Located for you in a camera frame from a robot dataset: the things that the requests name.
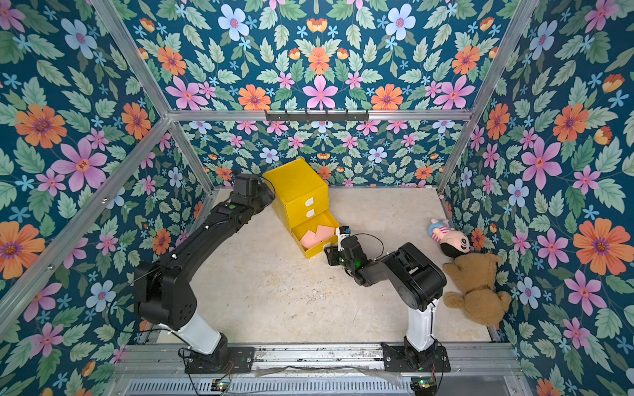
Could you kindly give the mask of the pink sticky note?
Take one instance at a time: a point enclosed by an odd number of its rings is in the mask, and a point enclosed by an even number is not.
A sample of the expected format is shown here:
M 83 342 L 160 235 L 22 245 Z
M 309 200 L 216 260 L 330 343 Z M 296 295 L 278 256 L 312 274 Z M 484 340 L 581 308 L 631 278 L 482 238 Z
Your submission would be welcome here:
M 317 234 L 317 232 L 308 230 L 300 239 L 300 245 L 305 249 L 311 249 L 322 241 L 321 237 Z
M 312 241 L 315 244 L 321 243 L 327 239 L 332 238 L 335 235 L 335 228 L 326 226 L 326 225 L 318 225 L 316 231 L 311 231 L 310 236 L 312 237 Z

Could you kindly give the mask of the yellow drawer cabinet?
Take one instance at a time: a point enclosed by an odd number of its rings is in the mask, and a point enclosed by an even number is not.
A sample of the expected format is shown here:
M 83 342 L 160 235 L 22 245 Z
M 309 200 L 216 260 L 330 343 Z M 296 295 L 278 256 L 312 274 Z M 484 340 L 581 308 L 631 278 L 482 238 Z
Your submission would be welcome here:
M 330 213 L 329 186 L 302 158 L 264 173 L 275 189 L 273 210 L 307 259 L 322 253 L 326 245 L 337 242 L 336 234 L 317 246 L 305 250 L 300 239 L 318 225 L 338 229 L 339 222 Z

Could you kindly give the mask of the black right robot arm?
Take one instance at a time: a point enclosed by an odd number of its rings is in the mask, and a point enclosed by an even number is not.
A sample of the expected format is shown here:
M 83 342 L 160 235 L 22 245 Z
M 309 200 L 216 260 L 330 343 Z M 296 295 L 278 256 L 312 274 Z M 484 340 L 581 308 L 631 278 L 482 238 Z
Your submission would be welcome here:
M 326 247 L 325 255 L 331 267 L 343 267 L 360 286 L 390 282 L 408 308 L 405 350 L 413 356 L 434 350 L 435 311 L 447 278 L 414 244 L 406 243 L 394 252 L 370 260 L 354 235 L 336 246 Z

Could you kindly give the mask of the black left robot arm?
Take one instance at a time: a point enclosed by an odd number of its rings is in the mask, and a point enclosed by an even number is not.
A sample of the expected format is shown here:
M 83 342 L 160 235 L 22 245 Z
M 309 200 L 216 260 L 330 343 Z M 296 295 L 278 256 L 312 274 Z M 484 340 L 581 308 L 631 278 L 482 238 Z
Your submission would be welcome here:
M 133 275 L 134 312 L 174 333 L 191 350 L 212 356 L 226 342 L 198 313 L 191 281 L 202 264 L 256 214 L 273 203 L 266 180 L 240 174 L 229 197 L 216 204 L 205 220 L 172 252 L 158 262 L 142 262 Z

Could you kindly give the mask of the pink plush doll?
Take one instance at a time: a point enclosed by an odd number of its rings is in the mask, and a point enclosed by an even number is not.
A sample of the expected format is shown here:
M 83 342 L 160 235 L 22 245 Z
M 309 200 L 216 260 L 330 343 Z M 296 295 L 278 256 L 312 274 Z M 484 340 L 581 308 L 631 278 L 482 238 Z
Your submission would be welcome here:
M 432 219 L 428 233 L 447 257 L 457 258 L 475 251 L 468 237 L 451 227 L 447 220 Z

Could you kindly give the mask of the brown teddy bear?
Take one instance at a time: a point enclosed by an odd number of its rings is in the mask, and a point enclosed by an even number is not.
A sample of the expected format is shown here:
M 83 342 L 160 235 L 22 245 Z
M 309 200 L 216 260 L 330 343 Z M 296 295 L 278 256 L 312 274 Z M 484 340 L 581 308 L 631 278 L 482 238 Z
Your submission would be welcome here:
M 443 294 L 444 305 L 461 310 L 475 323 L 498 328 L 512 300 L 508 292 L 495 289 L 500 262 L 492 253 L 474 252 L 443 264 L 443 272 L 458 289 Z

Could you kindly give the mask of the metal hook rail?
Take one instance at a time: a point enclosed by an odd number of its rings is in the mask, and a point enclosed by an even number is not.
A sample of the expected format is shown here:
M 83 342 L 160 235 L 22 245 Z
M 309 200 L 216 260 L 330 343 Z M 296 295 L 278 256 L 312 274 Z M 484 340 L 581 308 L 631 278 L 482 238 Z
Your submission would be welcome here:
M 332 111 L 275 111 L 264 112 L 266 121 L 310 123 L 313 121 L 360 122 L 370 120 L 369 112 L 332 110 Z

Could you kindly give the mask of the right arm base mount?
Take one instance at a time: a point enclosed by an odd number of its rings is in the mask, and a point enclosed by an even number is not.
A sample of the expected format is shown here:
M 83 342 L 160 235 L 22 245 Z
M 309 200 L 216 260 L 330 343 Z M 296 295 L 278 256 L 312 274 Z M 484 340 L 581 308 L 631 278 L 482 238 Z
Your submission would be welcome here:
M 435 338 L 425 351 L 417 351 L 406 339 L 402 344 L 381 343 L 380 346 L 385 371 L 448 373 L 452 369 L 447 349 Z

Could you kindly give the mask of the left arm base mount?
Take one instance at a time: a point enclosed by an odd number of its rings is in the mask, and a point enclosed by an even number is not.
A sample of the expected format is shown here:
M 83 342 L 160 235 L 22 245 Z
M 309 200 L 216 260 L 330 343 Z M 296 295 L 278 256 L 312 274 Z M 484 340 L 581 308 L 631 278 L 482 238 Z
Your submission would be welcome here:
M 185 372 L 190 375 L 244 374 L 252 370 L 255 349 L 221 346 L 211 355 L 190 351 L 185 357 Z

